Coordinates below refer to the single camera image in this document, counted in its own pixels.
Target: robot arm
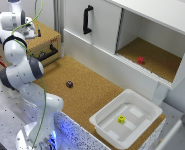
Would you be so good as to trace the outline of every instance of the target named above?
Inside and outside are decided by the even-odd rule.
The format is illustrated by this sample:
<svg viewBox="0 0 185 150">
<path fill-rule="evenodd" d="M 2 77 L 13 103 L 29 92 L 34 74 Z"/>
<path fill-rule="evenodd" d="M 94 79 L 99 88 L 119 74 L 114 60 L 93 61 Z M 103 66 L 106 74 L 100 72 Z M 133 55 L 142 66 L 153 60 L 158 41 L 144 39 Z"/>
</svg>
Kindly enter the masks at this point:
<svg viewBox="0 0 185 150">
<path fill-rule="evenodd" d="M 43 76 L 44 69 L 34 57 L 27 58 L 26 49 L 15 41 L 18 40 L 27 46 L 25 40 L 36 36 L 34 24 L 29 23 L 16 30 L 14 36 L 11 36 L 16 27 L 30 22 L 31 18 L 25 17 L 25 13 L 20 7 L 20 0 L 8 0 L 8 2 L 11 12 L 0 12 L 0 43 L 3 44 L 6 59 L 13 65 L 0 72 L 0 79 L 4 86 L 17 89 L 24 100 L 38 107 L 38 121 L 29 135 L 30 140 L 34 142 L 43 117 L 45 95 L 44 90 L 32 82 Z M 46 113 L 36 141 L 37 147 L 55 130 L 53 114 L 61 111 L 63 106 L 62 98 L 46 94 Z"/>
</svg>

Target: open cabinet compartment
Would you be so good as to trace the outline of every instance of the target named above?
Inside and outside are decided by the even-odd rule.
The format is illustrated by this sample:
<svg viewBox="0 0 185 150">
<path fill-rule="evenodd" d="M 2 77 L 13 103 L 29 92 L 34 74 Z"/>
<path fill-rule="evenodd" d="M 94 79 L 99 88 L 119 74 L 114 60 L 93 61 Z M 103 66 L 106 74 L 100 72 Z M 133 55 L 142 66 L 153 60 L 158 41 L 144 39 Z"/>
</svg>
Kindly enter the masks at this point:
<svg viewBox="0 0 185 150">
<path fill-rule="evenodd" d="M 185 35 L 123 9 L 116 53 L 149 70 L 170 88 L 184 77 Z M 144 63 L 138 64 L 138 57 Z"/>
</svg>

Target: white plastic tub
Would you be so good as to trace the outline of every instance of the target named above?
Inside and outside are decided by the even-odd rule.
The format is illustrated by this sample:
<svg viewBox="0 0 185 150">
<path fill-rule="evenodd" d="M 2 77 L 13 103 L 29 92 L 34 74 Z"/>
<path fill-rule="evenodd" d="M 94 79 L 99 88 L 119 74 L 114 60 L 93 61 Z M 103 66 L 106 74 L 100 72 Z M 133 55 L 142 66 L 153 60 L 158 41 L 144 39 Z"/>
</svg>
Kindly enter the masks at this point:
<svg viewBox="0 0 185 150">
<path fill-rule="evenodd" d="M 162 109 L 132 90 L 125 90 L 89 120 L 117 149 L 128 149 L 161 115 Z M 123 124 L 118 117 L 125 117 Z"/>
</svg>

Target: brown cork surface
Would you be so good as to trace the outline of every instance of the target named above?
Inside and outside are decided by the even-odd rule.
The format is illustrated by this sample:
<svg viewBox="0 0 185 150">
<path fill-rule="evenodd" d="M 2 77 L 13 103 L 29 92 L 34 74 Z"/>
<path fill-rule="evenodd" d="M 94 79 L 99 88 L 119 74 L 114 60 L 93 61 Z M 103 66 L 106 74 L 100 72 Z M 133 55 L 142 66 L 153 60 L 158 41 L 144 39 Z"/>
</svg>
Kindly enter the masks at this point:
<svg viewBox="0 0 185 150">
<path fill-rule="evenodd" d="M 141 38 L 137 38 L 119 51 L 120 55 L 137 63 L 138 57 L 144 57 L 141 65 L 160 77 L 173 82 L 182 58 L 175 56 Z"/>
<path fill-rule="evenodd" d="M 36 46 L 39 46 L 45 42 L 48 42 L 50 39 L 54 39 L 57 36 L 60 36 L 60 34 L 53 29 L 47 27 L 46 25 L 42 24 L 41 22 L 38 22 L 40 29 L 41 29 L 41 37 L 36 37 L 35 39 L 30 40 L 30 42 L 27 42 L 28 49 L 32 49 Z M 34 21 L 34 25 L 36 28 L 36 32 L 38 34 L 38 29 L 36 25 L 36 21 Z"/>
<path fill-rule="evenodd" d="M 73 82 L 73 88 L 67 88 L 67 81 Z M 69 56 L 45 67 L 44 82 L 48 93 L 63 98 L 64 108 L 62 111 L 64 113 L 112 150 L 115 150 L 96 133 L 94 126 L 89 122 L 89 118 L 122 93 L 123 89 Z M 41 80 L 37 80 L 36 83 L 42 86 Z M 164 119 L 165 115 L 161 115 L 129 150 L 138 149 Z"/>
</svg>

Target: black handle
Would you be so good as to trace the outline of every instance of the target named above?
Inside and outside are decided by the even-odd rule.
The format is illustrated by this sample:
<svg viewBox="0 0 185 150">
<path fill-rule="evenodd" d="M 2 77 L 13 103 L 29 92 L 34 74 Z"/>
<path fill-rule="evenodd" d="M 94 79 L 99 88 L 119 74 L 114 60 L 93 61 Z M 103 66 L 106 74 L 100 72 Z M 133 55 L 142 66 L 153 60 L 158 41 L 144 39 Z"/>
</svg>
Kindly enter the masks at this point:
<svg viewBox="0 0 185 150">
<path fill-rule="evenodd" d="M 84 25 L 83 25 L 83 31 L 84 34 L 90 33 L 92 30 L 88 28 L 88 12 L 93 10 L 93 7 L 88 5 L 88 8 L 84 10 Z"/>
<path fill-rule="evenodd" d="M 45 54 L 45 55 L 42 56 L 42 57 L 38 57 L 37 60 L 43 61 L 43 60 L 45 60 L 45 59 L 51 57 L 52 55 L 54 55 L 54 54 L 56 54 L 56 53 L 58 52 L 58 50 L 57 50 L 55 47 L 53 47 L 52 44 L 50 45 L 50 49 L 52 50 L 50 53 L 47 53 L 47 54 Z"/>
</svg>

